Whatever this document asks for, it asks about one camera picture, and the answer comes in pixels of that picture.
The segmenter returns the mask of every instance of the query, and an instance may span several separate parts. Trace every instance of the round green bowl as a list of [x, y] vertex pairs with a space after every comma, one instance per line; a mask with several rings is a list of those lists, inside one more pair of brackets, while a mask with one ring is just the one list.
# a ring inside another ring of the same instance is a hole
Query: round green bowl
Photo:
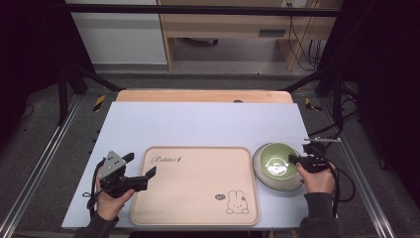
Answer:
[[299, 156], [293, 148], [282, 143], [261, 146], [254, 154], [254, 171], [257, 177], [276, 190], [295, 190], [303, 185], [296, 165], [288, 161], [288, 156]]

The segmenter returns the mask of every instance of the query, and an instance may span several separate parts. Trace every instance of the green circle on plate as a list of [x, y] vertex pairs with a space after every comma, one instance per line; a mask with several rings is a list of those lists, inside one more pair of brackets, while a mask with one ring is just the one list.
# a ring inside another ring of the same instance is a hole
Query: green circle on plate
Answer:
[[264, 174], [272, 179], [290, 179], [296, 173], [296, 165], [288, 161], [288, 156], [299, 156], [291, 147], [282, 143], [264, 146], [260, 153], [260, 166]]

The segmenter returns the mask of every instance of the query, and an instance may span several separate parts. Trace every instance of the hand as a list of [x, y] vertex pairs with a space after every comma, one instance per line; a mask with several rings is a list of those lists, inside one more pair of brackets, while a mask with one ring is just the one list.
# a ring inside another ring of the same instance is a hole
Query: hand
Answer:
[[[99, 169], [96, 176], [96, 189], [100, 188], [99, 175], [102, 168]], [[105, 191], [102, 191], [97, 196], [97, 210], [98, 215], [105, 220], [114, 220], [117, 217], [120, 210], [124, 207], [124, 204], [130, 200], [135, 191], [130, 189], [126, 191], [122, 196], [114, 198]]]
[[303, 180], [305, 181], [306, 191], [311, 192], [327, 192], [332, 193], [334, 191], [334, 177], [331, 174], [330, 170], [325, 170], [319, 173], [311, 174], [305, 171], [305, 169], [300, 165], [296, 164], [297, 171], [302, 175]]

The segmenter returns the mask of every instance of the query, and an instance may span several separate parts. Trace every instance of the gray carpet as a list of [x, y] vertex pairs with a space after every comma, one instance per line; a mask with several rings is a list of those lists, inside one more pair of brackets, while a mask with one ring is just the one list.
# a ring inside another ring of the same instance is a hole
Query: gray carpet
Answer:
[[[104, 76], [120, 86], [129, 88], [256, 88], [273, 90], [283, 88], [289, 85], [291, 81], [296, 80], [296, 78], [278, 80], [277, 76], [267, 75], [243, 75], [240, 78], [232, 75], [225, 75], [225, 77], [209, 75], [202, 78], [197, 75], [178, 75], [177, 78], [174, 78], [174, 75], [135, 76], [124, 74], [111, 76], [104, 74]], [[88, 80], [88, 83], [90, 86], [89, 92], [83, 96], [71, 126], [20, 220], [16, 229], [16, 237], [18, 237], [18, 233], [22, 235], [26, 231], [61, 234], [56, 235], [58, 237], [63, 236], [63, 234], [71, 234], [71, 231], [60, 228], [66, 213], [66, 206], [73, 197], [110, 103], [116, 97], [116, 93], [110, 92], [90, 80]], [[14, 135], [10, 138], [8, 146], [1, 151], [0, 179], [5, 181], [0, 186], [0, 209], [2, 210], [0, 218], [2, 220], [21, 192], [56, 128], [58, 120], [56, 92], [56, 86], [52, 86], [31, 95], [28, 103], [34, 105], [33, 114], [21, 121]], [[293, 100], [299, 105], [308, 133], [330, 125], [325, 112], [309, 110], [305, 107], [306, 97], [310, 97], [315, 106], [318, 106], [318, 101], [313, 97], [311, 90], [308, 89], [304, 92], [293, 93]], [[101, 94], [106, 94], [106, 99], [99, 112], [93, 112], [92, 109], [96, 99]], [[346, 108], [345, 114], [356, 109], [352, 102], [347, 102], [343, 106]], [[420, 224], [420, 212], [418, 207], [405, 191], [397, 175], [380, 168], [371, 141], [363, 125], [357, 119], [357, 116], [349, 119], [345, 124], [343, 133], [351, 144], [355, 157], [363, 165], [367, 180], [373, 188], [396, 237], [420, 237], [420, 227], [418, 226]], [[332, 134], [333, 132], [329, 131], [319, 136], [331, 136]], [[333, 144], [329, 148], [328, 157], [344, 170], [347, 169], [338, 145]], [[342, 196], [346, 197], [349, 195], [350, 185], [344, 178], [342, 183]], [[86, 210], [85, 213], [80, 215], [87, 216], [88, 211]], [[359, 193], [354, 200], [340, 204], [339, 216], [345, 222], [346, 237], [378, 237]], [[48, 237], [45, 233], [35, 234], [41, 235], [38, 237]], [[291, 231], [276, 231], [275, 236], [293, 237], [293, 233]]]

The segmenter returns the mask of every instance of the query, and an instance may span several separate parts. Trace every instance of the wooden tray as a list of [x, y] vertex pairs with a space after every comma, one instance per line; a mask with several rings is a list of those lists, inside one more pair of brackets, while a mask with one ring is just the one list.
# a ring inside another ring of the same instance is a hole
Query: wooden tray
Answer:
[[151, 147], [157, 166], [131, 210], [137, 225], [253, 225], [260, 217], [251, 153], [241, 147]]

